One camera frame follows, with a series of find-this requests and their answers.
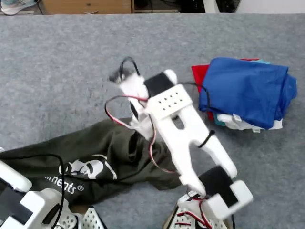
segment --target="red cloth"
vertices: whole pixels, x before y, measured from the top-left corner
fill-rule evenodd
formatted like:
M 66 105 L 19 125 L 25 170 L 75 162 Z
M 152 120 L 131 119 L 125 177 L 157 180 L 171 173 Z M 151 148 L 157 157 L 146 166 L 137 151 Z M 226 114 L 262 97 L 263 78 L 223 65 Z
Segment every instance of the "red cloth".
M 259 59 L 241 59 L 241 60 L 243 60 L 243 61 L 258 61 Z M 193 72 L 196 84 L 202 85 L 203 80 L 204 80 L 205 75 L 206 75 L 206 72 L 209 69 L 209 66 L 210 66 L 209 64 L 193 65 L 192 66 L 192 72 Z M 211 120 L 211 121 L 214 121 L 213 113 L 210 112 L 210 111 L 208 112 L 208 119 Z

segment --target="black cable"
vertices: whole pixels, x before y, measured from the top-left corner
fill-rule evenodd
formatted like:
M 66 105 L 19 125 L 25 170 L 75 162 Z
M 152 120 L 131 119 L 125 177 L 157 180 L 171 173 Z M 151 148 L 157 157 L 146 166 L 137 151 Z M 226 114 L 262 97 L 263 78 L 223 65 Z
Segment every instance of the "black cable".
M 209 109 L 211 108 L 210 93 L 209 93 L 209 91 L 204 86 L 202 86 L 200 84 L 196 84 L 194 82 L 183 82 L 183 83 L 179 83 L 179 84 L 182 84 L 182 85 L 193 85 L 193 86 L 201 87 L 202 89 L 204 89 L 204 91 L 206 93 L 206 99 L 207 99 L 206 113 L 209 112 Z
M 40 8 L 40 5 L 39 5 L 40 2 L 41 2 L 41 0 L 38 0 L 36 4 L 37 4 L 37 7 L 38 7 L 40 13 L 41 13 L 42 15 L 44 15 L 43 12 L 42 12 L 42 10 L 41 10 L 41 8 Z
M 53 224 L 53 226 L 51 227 L 51 229 L 55 229 L 56 228 L 56 225 L 61 217 L 61 213 L 62 213 L 62 209 L 63 209 L 63 202 L 64 202 L 64 199 L 65 199 L 65 186 L 64 186 L 64 183 L 65 183 L 65 175 L 64 175 L 64 163 L 63 163 L 63 160 L 60 156 L 58 155 L 55 155 L 55 154 L 44 154 L 44 155 L 32 155 L 32 156 L 12 156 L 12 157 L 6 157 L 6 156 L 1 156 L 0 154 L 0 159 L 2 160 L 22 160 L 22 159 L 28 159 L 28 158 L 33 158 L 33 157 L 39 157 L 39 156 L 50 156 L 50 157 L 56 157 L 59 162 L 60 162 L 60 166 L 61 166 L 61 180 L 62 180 L 62 186 L 61 186 L 61 205 L 60 205 L 60 208 L 59 208 L 59 211 L 58 211 L 58 216 L 55 220 L 55 223 Z
M 208 115 L 209 109 L 211 108 L 211 99 L 210 99 L 210 94 L 209 91 L 202 85 L 200 84 L 196 84 L 194 82 L 183 82 L 183 83 L 179 83 L 179 84 L 184 84 L 184 85 L 193 85 L 193 86 L 197 86 L 197 87 L 201 87 L 202 89 L 204 89 L 205 93 L 206 93 L 206 99 L 207 99 L 207 107 L 206 107 L 206 114 Z M 205 138 L 205 140 L 198 146 L 198 148 L 201 148 L 202 146 L 204 146 L 208 140 L 215 134 L 214 130 L 210 130 L 209 135 Z
M 234 214 L 231 215 L 231 219 L 232 219 L 232 226 L 233 226 L 233 229 L 236 229 L 236 227 L 235 227 L 235 217 L 234 217 Z
M 134 59 L 132 57 L 130 57 L 130 56 L 127 56 L 127 57 L 124 58 L 124 60 L 121 62 L 121 65 L 120 65 L 119 71 L 120 71 L 120 78 L 121 78 L 121 80 L 123 80 L 123 78 L 122 78 L 122 76 L 123 76 L 123 66 L 124 66 L 126 61 L 130 61 L 131 63 L 133 63 L 133 66 L 134 66 L 137 74 L 141 75 L 140 72 L 139 72 L 138 66 L 135 63 Z

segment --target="white cloth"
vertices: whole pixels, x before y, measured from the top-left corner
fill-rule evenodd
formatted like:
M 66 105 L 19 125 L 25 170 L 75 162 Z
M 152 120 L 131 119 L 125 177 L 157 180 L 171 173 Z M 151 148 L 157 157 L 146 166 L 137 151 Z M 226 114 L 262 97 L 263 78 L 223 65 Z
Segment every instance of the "white cloth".
M 245 130 L 245 129 L 262 130 L 262 128 L 255 125 L 251 125 L 241 119 L 237 120 L 230 114 L 217 114 L 217 119 L 220 122 L 224 122 L 228 128 L 233 130 Z M 283 122 L 282 119 L 280 121 L 275 120 L 273 122 L 273 127 L 270 128 L 269 130 L 282 129 L 283 128 L 282 122 Z

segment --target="sneaker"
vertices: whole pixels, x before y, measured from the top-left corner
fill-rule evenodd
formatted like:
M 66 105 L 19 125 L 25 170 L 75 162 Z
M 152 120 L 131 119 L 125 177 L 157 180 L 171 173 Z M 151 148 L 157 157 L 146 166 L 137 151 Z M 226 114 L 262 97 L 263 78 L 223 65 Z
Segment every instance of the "sneaker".
M 1 0 L 1 11 L 7 15 L 15 15 L 24 8 L 35 4 L 35 0 Z

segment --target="wooden cabinet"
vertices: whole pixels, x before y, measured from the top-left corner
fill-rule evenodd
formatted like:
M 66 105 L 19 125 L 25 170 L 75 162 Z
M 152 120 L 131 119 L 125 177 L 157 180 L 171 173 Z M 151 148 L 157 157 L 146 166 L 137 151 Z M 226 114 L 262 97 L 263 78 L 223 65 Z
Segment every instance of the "wooden cabinet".
M 48 14 L 132 13 L 132 0 L 42 0 Z

